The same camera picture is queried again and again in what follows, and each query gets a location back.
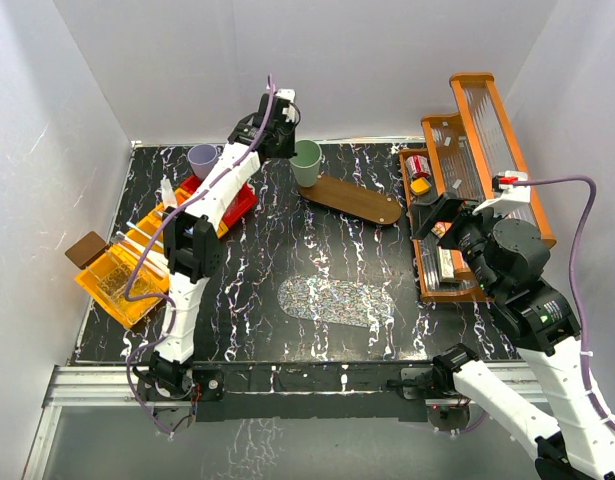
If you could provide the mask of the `green plastic cup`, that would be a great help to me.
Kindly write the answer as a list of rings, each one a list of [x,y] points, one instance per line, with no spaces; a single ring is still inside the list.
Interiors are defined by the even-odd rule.
[[[322,150],[318,143],[299,140],[295,144],[295,154],[290,165],[296,182],[300,187],[312,187],[319,175]]]

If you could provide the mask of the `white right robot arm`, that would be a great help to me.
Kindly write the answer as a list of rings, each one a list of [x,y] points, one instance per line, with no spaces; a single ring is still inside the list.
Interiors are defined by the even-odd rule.
[[[492,179],[492,199],[445,192],[409,211],[417,240],[448,224],[439,246],[460,252],[551,411],[536,408],[462,343],[404,385],[475,401],[523,446],[542,479],[615,479],[615,416],[590,369],[583,308],[543,279],[550,250],[538,227],[510,215],[530,202],[537,184],[505,171]]]

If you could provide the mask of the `purple plastic cup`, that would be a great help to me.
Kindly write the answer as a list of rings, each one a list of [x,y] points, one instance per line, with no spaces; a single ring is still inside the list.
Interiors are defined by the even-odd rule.
[[[187,153],[187,161],[192,173],[201,181],[209,175],[218,158],[217,147],[212,144],[195,145]]]

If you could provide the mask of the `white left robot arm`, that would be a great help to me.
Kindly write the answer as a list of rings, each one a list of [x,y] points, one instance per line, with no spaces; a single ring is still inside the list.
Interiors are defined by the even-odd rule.
[[[289,158],[295,152],[295,130],[301,120],[293,89],[273,86],[262,95],[259,109],[241,119],[216,164],[182,205],[165,209],[155,236],[163,238],[169,271],[164,321],[152,349],[148,370],[133,374],[173,399],[193,387],[191,363],[194,330],[206,285],[223,264],[218,227],[228,207],[268,158]]]

